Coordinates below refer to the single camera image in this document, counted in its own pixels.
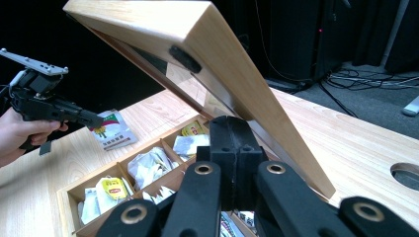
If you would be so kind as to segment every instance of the wooden table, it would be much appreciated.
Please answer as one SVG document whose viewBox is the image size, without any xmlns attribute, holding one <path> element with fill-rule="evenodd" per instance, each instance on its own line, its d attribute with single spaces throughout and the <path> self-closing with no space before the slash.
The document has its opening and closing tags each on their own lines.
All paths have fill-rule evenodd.
<svg viewBox="0 0 419 237">
<path fill-rule="evenodd" d="M 397 183 L 390 167 L 419 165 L 419 140 L 273 90 L 337 192 L 330 203 L 363 196 L 419 230 L 419 192 Z M 168 91 L 121 111 L 138 142 L 104 151 L 87 128 L 0 169 L 1 236 L 61 236 L 56 192 L 198 114 Z"/>
</svg>

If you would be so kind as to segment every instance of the gray carpet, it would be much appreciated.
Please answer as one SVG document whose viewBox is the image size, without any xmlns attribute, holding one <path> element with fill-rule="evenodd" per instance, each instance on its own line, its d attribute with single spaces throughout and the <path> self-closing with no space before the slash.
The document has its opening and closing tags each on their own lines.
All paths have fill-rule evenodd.
<svg viewBox="0 0 419 237">
<path fill-rule="evenodd" d="M 352 66 L 351 63 L 344 63 L 344 68 L 356 70 L 342 73 L 333 73 L 335 77 L 349 77 L 357 75 L 358 78 L 368 79 L 382 79 L 388 78 L 389 75 L 381 74 L 385 73 L 382 67 L 373 66 Z M 403 74 L 396 74 L 392 79 L 403 80 L 404 78 L 418 77 L 419 72 L 408 72 Z M 339 83 L 350 85 L 352 81 L 342 80 L 335 78 Z M 360 91 L 351 91 L 349 89 L 338 89 L 330 86 L 325 81 L 322 82 L 324 88 L 330 92 L 337 100 L 341 102 L 347 109 L 352 111 L 359 119 L 368 121 L 370 123 L 379 125 L 381 127 L 396 131 L 398 133 L 419 139 L 419 115 L 416 117 L 405 116 L 401 110 L 407 106 L 412 100 L 419 96 L 419 79 L 411 80 L 409 82 L 397 85 L 381 86 L 373 89 L 365 89 Z M 401 85 L 410 85 L 409 89 L 399 90 L 388 90 L 383 88 L 402 88 Z M 366 88 L 370 86 L 359 85 L 354 88 Z M 306 99 L 310 102 L 322 105 L 324 107 L 345 113 L 321 88 L 319 83 L 314 84 L 310 88 L 304 91 L 300 91 L 294 94 L 297 97 Z"/>
</svg>

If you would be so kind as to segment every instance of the box lid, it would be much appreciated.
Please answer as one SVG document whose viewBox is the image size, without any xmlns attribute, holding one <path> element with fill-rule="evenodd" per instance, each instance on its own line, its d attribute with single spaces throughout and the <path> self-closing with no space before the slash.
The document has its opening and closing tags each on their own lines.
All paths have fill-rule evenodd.
<svg viewBox="0 0 419 237">
<path fill-rule="evenodd" d="M 312 188 L 326 198 L 335 193 L 210 1 L 70 0 L 64 11 L 209 119 L 229 113 L 246 119 Z"/>
</svg>

